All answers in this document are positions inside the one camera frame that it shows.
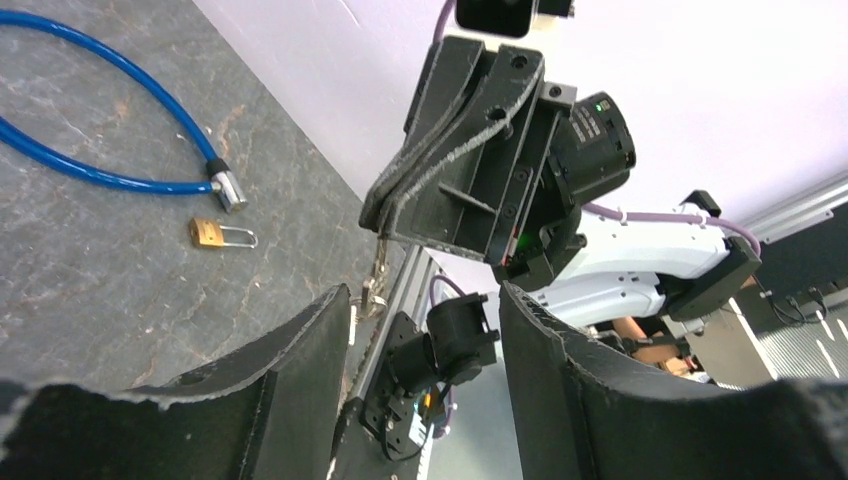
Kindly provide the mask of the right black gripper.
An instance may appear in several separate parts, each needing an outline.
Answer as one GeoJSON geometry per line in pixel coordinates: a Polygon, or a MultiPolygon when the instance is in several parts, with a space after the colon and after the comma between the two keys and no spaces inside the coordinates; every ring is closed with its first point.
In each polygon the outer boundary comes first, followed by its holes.
{"type": "Polygon", "coordinates": [[[636,153],[609,93],[567,105],[560,86],[539,86],[544,66],[514,46],[433,44],[360,227],[484,262],[500,283],[552,284],[588,243],[582,207],[621,187],[636,153]]]}

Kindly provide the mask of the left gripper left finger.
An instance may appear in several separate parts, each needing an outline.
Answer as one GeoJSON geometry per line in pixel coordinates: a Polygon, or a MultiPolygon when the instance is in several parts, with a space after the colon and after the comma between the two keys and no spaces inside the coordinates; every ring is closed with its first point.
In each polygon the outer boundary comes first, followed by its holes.
{"type": "Polygon", "coordinates": [[[5,479],[322,479],[349,337],[337,285],[284,324],[162,386],[1,382],[5,479]]]}

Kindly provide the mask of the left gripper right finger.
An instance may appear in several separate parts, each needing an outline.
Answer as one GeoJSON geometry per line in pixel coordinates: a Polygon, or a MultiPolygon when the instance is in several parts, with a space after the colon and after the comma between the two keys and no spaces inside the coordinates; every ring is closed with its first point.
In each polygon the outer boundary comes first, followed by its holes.
{"type": "Polygon", "coordinates": [[[847,385],[682,379],[556,319],[511,284],[502,348],[527,479],[843,479],[847,385]]]}

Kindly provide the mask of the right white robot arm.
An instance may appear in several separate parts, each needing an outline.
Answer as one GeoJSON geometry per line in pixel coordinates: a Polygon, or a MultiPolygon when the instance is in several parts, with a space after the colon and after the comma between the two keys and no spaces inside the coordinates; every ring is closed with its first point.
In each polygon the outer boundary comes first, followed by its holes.
{"type": "Polygon", "coordinates": [[[633,136],[608,93],[576,99],[545,70],[538,50],[434,42],[360,225],[485,264],[577,328],[719,309],[759,268],[758,239],[702,190],[665,212],[601,206],[636,166],[633,136]]]}

